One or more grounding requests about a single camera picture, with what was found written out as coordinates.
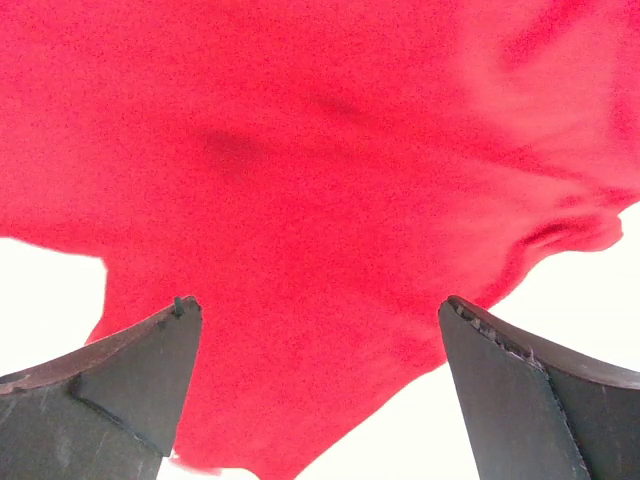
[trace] white surface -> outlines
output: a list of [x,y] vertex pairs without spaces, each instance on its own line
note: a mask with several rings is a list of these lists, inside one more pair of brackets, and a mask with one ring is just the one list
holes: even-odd
[[[640,205],[622,219],[625,238],[615,247],[545,260],[493,313],[593,357],[640,370],[640,323],[633,308],[640,288]],[[100,318],[105,278],[99,259],[0,239],[0,375],[81,347]],[[78,298],[86,302],[72,301]],[[55,324],[45,315],[52,305],[60,312]],[[165,462],[158,478],[257,477],[240,469],[225,470],[222,477],[198,475]],[[298,477],[395,478],[477,480],[446,366],[407,386]]]

